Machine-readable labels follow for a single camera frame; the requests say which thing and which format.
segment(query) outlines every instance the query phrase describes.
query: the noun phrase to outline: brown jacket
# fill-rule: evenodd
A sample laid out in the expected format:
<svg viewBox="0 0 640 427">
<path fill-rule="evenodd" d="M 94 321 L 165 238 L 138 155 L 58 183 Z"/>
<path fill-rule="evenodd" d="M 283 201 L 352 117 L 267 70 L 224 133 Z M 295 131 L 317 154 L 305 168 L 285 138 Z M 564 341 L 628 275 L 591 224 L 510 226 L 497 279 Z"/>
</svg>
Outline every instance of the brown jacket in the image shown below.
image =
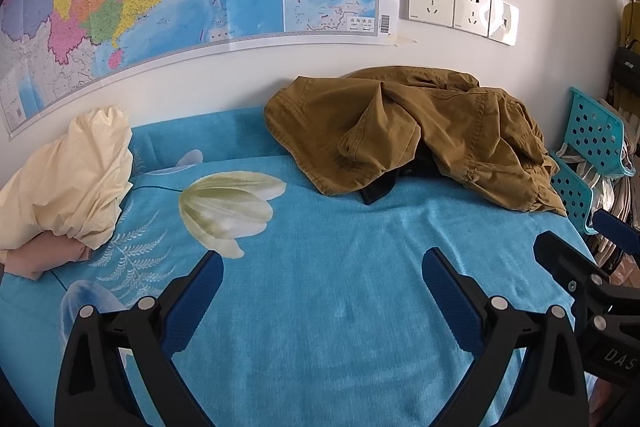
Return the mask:
<svg viewBox="0 0 640 427">
<path fill-rule="evenodd" d="M 299 77 L 264 110 L 273 136 L 325 195 L 410 162 L 420 140 L 442 174 L 505 208 L 566 211 L 558 171 L 522 102 L 470 74 L 393 66 Z"/>
</svg>

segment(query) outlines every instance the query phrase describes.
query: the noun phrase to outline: blue towel blanket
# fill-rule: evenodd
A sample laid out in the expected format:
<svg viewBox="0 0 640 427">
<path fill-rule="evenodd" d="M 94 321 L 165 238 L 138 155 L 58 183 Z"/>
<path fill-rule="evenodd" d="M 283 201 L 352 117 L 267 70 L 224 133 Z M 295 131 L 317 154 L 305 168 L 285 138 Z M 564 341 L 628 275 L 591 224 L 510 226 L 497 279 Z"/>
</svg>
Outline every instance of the blue towel blanket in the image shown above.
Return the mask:
<svg viewBox="0 0 640 427">
<path fill-rule="evenodd" d="M 139 128 L 130 148 L 134 188 L 111 241 L 87 263 L 0 285 L 0 365 L 42 426 L 79 308 L 157 296 L 212 245 L 226 255 L 222 286 L 173 361 L 218 427 L 424 427 L 472 360 L 422 281 L 424 252 L 440 247 L 487 295 L 539 312 L 571 300 L 536 263 L 536 236 L 552 230 L 587 254 L 567 219 L 504 210 L 448 179 L 404 178 L 371 206 L 322 196 L 257 108 Z M 161 426 L 133 357 L 122 358 L 146 420 Z"/>
</svg>

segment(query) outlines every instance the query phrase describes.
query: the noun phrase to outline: black garment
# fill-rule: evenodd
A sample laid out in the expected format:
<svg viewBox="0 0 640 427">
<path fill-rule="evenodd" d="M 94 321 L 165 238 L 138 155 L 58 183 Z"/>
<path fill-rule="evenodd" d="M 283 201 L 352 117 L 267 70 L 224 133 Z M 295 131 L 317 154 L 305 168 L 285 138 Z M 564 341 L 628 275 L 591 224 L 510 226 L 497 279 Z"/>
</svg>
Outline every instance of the black garment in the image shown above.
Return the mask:
<svg viewBox="0 0 640 427">
<path fill-rule="evenodd" d="M 418 145 L 418 149 L 415 151 L 415 158 L 407 163 L 407 165 L 385 172 L 380 178 L 372 182 L 372 184 L 361 188 L 360 195 L 362 196 L 364 204 L 375 203 L 384 198 L 393 190 L 398 178 L 402 176 L 412 176 L 415 178 L 439 178 L 442 176 L 433 159 L 431 149 L 429 149 L 424 142 Z"/>
</svg>

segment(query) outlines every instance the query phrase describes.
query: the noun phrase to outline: barcode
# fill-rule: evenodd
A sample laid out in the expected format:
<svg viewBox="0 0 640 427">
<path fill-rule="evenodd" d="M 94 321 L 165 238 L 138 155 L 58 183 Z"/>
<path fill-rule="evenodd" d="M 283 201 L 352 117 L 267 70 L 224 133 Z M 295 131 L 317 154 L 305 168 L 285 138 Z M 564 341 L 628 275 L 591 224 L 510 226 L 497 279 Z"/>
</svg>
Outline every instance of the barcode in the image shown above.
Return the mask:
<svg viewBox="0 0 640 427">
<path fill-rule="evenodd" d="M 391 17 L 389 15 L 383 15 L 380 17 L 380 33 L 389 33 L 389 23 Z"/>
</svg>

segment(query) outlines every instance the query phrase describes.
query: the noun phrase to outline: metal bolt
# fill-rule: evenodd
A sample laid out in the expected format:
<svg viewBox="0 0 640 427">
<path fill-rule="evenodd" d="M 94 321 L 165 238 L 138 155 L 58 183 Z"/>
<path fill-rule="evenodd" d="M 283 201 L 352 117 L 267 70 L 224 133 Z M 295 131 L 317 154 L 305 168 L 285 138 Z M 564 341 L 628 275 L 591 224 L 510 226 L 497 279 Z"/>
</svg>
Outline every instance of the metal bolt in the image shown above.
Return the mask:
<svg viewBox="0 0 640 427">
<path fill-rule="evenodd" d="M 504 297 L 498 296 L 491 299 L 491 306 L 497 310 L 503 311 L 509 307 L 509 303 Z"/>
<path fill-rule="evenodd" d="M 143 311 L 150 310 L 156 304 L 156 300 L 153 297 L 143 297 L 138 301 L 138 308 Z"/>
<path fill-rule="evenodd" d="M 562 308 L 562 306 L 551 306 L 551 313 L 558 319 L 564 319 L 564 316 L 566 315 L 566 312 L 564 311 L 564 308 Z"/>
<path fill-rule="evenodd" d="M 93 306 L 89 306 L 89 304 L 87 304 L 87 306 L 82 306 L 82 308 L 80 308 L 80 316 L 82 318 L 87 318 L 87 317 L 91 317 L 91 315 L 94 314 L 94 307 Z"/>
<path fill-rule="evenodd" d="M 593 325 L 596 326 L 598 331 L 604 331 L 607 329 L 607 321 L 602 315 L 596 315 L 593 317 Z"/>
</svg>

